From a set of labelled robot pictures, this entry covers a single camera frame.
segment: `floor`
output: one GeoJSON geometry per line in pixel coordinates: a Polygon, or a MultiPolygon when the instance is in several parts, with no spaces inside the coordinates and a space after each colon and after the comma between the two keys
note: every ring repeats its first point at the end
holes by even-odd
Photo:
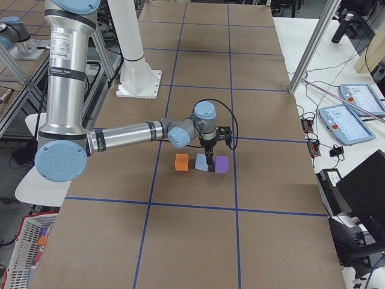
{"type": "MultiPolygon", "coordinates": [[[[301,9],[296,12],[296,17],[319,18],[325,3],[326,0],[304,0],[301,9]]],[[[283,17],[290,17],[290,15],[290,9],[282,11],[283,17]]],[[[354,46],[358,46],[357,50],[360,50],[361,47],[365,47],[368,41],[363,32],[360,31],[360,34],[352,42],[354,46]]],[[[25,146],[25,143],[0,142],[0,172],[2,172],[0,179],[0,197],[14,197],[14,191],[18,183],[27,173],[28,167],[19,167],[14,160],[11,159],[12,152],[23,146],[25,146]]],[[[0,243],[6,243],[13,239],[19,228],[21,218],[28,214],[29,211],[30,209],[22,204],[0,203],[0,243]]],[[[12,249],[13,246],[0,247],[0,265],[8,264],[12,249]]]]}

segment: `light blue cap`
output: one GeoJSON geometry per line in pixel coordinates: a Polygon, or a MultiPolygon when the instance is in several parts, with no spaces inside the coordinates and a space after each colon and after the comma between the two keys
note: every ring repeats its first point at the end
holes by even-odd
{"type": "Polygon", "coordinates": [[[67,182],[77,178],[86,165],[85,150],[69,140],[50,141],[35,156],[38,173],[53,182],[67,182]]]}
{"type": "Polygon", "coordinates": [[[23,22],[17,16],[8,16],[0,19],[0,22],[5,24],[22,24],[23,22]]]}
{"type": "Polygon", "coordinates": [[[0,37],[0,44],[6,49],[11,49],[13,47],[13,43],[4,37],[0,37]]]}
{"type": "Polygon", "coordinates": [[[75,14],[90,14],[97,10],[100,0],[54,0],[60,8],[75,14]]]}
{"type": "Polygon", "coordinates": [[[202,101],[199,102],[195,107],[194,107],[194,114],[205,120],[211,120],[216,118],[217,113],[215,111],[215,106],[211,102],[208,101],[202,101]]]}
{"type": "Polygon", "coordinates": [[[188,133],[180,127],[172,128],[168,132],[167,137],[177,149],[181,149],[182,147],[188,145],[191,142],[188,133]]]}

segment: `plastic basket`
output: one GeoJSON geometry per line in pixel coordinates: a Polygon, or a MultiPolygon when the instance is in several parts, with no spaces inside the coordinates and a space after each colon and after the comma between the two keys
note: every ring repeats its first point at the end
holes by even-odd
{"type": "Polygon", "coordinates": [[[34,259],[40,248],[37,242],[43,229],[55,223],[57,215],[43,213],[23,218],[1,289],[28,288],[29,270],[36,265],[34,259]]]}

